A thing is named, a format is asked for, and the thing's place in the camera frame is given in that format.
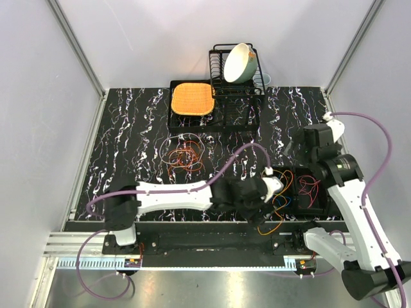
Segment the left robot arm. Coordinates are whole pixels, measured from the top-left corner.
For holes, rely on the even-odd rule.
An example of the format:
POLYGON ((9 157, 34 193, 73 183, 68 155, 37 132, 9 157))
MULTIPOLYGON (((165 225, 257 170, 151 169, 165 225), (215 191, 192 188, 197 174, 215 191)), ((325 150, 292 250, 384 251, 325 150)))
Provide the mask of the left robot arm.
POLYGON ((193 184, 136 182, 110 191, 104 200, 105 229, 115 235, 116 246, 125 254, 139 245, 134 220, 158 210, 189 209, 204 212, 236 211, 251 225, 264 222, 263 208, 282 185, 272 177, 245 180, 219 178, 193 184))

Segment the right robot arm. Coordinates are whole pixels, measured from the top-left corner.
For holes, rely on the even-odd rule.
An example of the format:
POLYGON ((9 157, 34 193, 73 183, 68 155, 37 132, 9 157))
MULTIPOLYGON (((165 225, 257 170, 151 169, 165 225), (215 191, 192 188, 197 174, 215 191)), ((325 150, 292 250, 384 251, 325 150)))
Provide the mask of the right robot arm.
POLYGON ((354 248, 310 221, 293 232, 293 250, 302 255, 313 251, 323 257, 340 273, 355 300, 402 291, 404 283, 410 281, 410 262, 400 257, 385 235, 365 192, 367 184, 356 159, 341 152, 337 140, 344 130, 338 120, 299 128, 286 151, 301 145, 302 157, 337 205, 354 248))

